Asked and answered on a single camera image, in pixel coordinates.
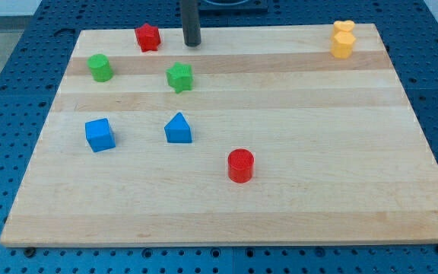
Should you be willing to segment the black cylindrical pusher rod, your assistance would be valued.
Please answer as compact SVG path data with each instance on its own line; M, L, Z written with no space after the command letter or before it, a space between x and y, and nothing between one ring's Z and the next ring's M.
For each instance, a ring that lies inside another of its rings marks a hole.
M188 47L197 47L202 42L198 1L180 0L179 8L184 44Z

